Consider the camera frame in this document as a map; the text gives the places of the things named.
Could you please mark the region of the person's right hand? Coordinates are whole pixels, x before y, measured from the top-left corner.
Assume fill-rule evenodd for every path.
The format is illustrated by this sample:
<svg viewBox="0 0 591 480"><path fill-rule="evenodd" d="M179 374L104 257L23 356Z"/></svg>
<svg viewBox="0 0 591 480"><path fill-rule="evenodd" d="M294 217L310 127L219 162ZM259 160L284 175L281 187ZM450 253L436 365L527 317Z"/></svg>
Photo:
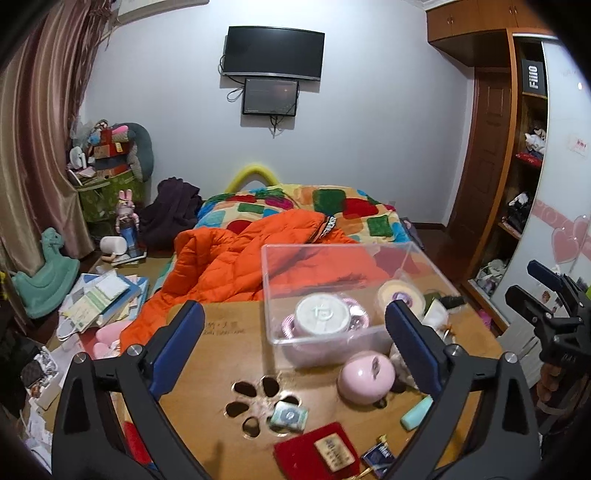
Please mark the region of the person's right hand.
<svg viewBox="0 0 591 480"><path fill-rule="evenodd" d="M546 403L552 394L558 389L561 368L544 363L540 369L540 379L536 386L538 399Z"/></svg>

